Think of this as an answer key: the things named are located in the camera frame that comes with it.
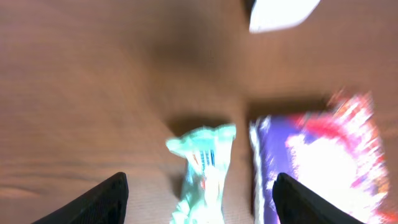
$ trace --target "wooden table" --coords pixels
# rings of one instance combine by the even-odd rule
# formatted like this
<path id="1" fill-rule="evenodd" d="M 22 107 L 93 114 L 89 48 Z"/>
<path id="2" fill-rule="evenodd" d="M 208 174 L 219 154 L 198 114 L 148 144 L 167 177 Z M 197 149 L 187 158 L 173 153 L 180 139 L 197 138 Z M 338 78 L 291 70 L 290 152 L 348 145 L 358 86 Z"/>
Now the wooden table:
<path id="1" fill-rule="evenodd" d="M 253 105 L 305 109 L 342 86 L 374 94 L 396 200 L 397 8 L 322 0 L 296 28 L 251 35 L 240 0 L 1 1 L 2 223 L 32 222 L 117 171 L 126 223 L 168 223 L 185 161 L 165 140 L 223 121 L 238 128 L 226 222 L 252 223 Z"/>

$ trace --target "wood grain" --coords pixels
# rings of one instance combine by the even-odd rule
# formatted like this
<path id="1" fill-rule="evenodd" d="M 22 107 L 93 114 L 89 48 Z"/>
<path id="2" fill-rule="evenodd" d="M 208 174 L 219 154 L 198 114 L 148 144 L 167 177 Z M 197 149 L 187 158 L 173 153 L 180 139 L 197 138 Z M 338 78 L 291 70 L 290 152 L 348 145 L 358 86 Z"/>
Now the wood grain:
<path id="1" fill-rule="evenodd" d="M 251 35 L 239 0 L 0 1 L 0 218 L 29 223 L 123 171 L 126 223 L 168 223 L 185 161 L 179 116 L 235 122 L 227 223 L 252 223 L 251 102 L 374 93 L 398 201 L 395 0 L 322 0 L 300 26 Z"/>

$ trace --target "wooden surface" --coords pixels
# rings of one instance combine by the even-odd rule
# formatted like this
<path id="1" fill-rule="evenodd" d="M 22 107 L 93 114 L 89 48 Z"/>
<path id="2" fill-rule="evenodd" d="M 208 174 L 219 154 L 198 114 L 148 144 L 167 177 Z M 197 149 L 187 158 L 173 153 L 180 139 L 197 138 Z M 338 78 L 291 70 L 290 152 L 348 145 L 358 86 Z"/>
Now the wooden surface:
<path id="1" fill-rule="evenodd" d="M 239 0 L 0 1 L 1 222 L 32 222 L 123 171 L 126 223 L 168 223 L 185 161 L 165 140 L 226 120 L 238 127 L 226 222 L 252 223 L 253 102 L 308 106 L 342 86 L 373 91 L 398 201 L 397 9 L 322 0 L 296 28 L 251 35 Z"/>

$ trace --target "white object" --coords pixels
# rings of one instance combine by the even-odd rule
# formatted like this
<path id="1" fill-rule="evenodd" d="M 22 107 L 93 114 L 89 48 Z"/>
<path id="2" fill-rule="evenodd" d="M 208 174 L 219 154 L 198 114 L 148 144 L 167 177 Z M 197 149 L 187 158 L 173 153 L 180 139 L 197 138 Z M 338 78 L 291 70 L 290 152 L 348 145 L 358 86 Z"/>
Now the white object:
<path id="1" fill-rule="evenodd" d="M 301 24 L 320 0 L 257 0 L 249 30 L 252 33 L 286 29 Z"/>

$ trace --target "brown wooden floor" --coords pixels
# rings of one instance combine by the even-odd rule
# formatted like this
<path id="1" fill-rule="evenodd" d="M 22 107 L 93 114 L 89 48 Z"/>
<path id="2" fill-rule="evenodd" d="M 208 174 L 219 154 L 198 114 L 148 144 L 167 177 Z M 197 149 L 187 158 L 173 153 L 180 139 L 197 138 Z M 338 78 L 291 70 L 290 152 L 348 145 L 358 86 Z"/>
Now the brown wooden floor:
<path id="1" fill-rule="evenodd" d="M 240 0 L 0 1 L 1 223 L 32 222 L 117 171 L 126 223 L 168 223 L 185 161 L 165 140 L 207 118 L 237 124 L 224 212 L 252 223 L 249 108 L 342 86 L 374 93 L 398 199 L 397 8 L 322 0 L 294 29 L 251 35 Z"/>

